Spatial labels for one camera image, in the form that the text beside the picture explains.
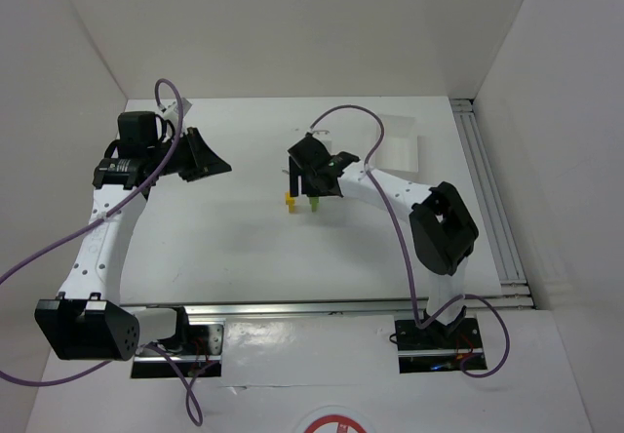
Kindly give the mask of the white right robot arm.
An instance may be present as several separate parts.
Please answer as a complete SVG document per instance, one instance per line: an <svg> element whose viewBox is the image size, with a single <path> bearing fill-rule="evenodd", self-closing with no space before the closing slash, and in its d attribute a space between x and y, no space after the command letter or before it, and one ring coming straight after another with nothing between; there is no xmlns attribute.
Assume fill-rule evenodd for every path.
<svg viewBox="0 0 624 433"><path fill-rule="evenodd" d="M400 223L409 225L415 255L429 276L427 306L417 326L443 336L456 331L466 314L466 266L479 230L455 186L411 182L352 153L332 155L310 133L288 153L292 197L349 198L388 212L405 258L410 252Z"/></svg>

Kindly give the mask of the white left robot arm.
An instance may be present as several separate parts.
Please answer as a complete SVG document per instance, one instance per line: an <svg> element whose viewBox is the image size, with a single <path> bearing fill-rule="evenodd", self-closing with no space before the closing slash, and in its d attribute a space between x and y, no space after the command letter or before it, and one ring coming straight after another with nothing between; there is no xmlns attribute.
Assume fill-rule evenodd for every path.
<svg viewBox="0 0 624 433"><path fill-rule="evenodd" d="M131 313L120 306L123 267L150 192L144 181L177 175L190 182L231 170L197 129L178 126L179 112L172 105L118 117L119 137L94 171L92 230L58 294L35 308L36 323L62 360L127 361L150 342L178 352L190 341L182 307Z"/></svg>

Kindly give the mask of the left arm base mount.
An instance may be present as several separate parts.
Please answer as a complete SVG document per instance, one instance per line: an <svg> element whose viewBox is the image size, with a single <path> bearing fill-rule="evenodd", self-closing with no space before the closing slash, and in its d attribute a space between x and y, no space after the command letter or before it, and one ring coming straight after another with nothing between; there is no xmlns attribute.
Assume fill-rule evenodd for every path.
<svg viewBox="0 0 624 433"><path fill-rule="evenodd" d="M180 372L188 379L221 377L221 355L224 342L224 323L209 321L205 324L187 325L184 339L176 343L158 342ZM176 378L177 374L164 357L153 350L144 349L133 359L131 379Z"/></svg>

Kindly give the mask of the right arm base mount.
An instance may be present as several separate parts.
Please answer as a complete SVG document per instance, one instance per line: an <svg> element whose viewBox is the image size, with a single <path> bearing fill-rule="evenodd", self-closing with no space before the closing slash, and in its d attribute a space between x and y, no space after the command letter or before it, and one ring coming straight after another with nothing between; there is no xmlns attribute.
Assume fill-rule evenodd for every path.
<svg viewBox="0 0 624 433"><path fill-rule="evenodd" d="M476 318L466 318L450 335L432 327L419 330L414 321L396 320L389 341L397 347L401 374L458 372L488 369Z"/></svg>

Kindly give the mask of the white perforated plastic basket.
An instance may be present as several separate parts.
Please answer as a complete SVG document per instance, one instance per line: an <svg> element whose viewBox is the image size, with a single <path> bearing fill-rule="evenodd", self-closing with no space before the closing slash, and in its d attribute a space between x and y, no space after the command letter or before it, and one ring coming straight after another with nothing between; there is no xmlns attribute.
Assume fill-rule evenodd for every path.
<svg viewBox="0 0 624 433"><path fill-rule="evenodd" d="M419 171L418 127L414 117L380 114L384 138L373 163L385 173L416 180Z"/></svg>

